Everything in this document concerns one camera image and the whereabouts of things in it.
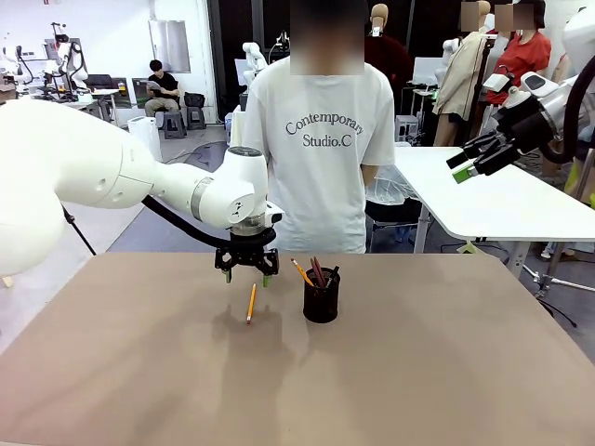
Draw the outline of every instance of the bag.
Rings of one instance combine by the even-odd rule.
[[[186,93],[184,95],[186,107],[198,107],[202,109],[205,106],[205,96],[198,93]]]

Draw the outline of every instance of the beige coat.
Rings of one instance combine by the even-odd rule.
[[[481,33],[471,33],[463,40],[448,64],[434,107],[435,114],[456,113],[465,121],[469,120],[484,46]]]

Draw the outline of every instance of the brown table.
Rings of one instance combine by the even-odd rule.
[[[302,265],[306,257],[299,257]],[[504,266],[323,256],[340,314],[301,314],[212,255],[105,255],[0,357],[0,440],[38,445],[595,444],[595,371]]]

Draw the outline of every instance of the khaki pants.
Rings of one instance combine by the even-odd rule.
[[[175,100],[164,98],[151,99],[145,104],[145,112],[150,118],[154,118],[155,114],[162,109],[166,109],[168,112],[175,112],[179,110],[179,107]]]

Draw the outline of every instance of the orange pencil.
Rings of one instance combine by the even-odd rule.
[[[304,269],[298,264],[298,262],[294,258],[291,259],[291,263],[293,263],[296,266],[297,271],[299,272],[299,274],[301,274],[301,277],[304,278],[304,281],[306,281],[306,283],[309,286],[314,286],[314,284],[312,283],[312,281],[308,278],[308,275],[306,274],[306,271],[304,271]]]
[[[245,320],[245,323],[250,324],[252,321],[252,312],[254,311],[254,303],[257,300],[257,285],[252,285],[252,295],[250,296],[250,306],[248,307],[248,317]]]

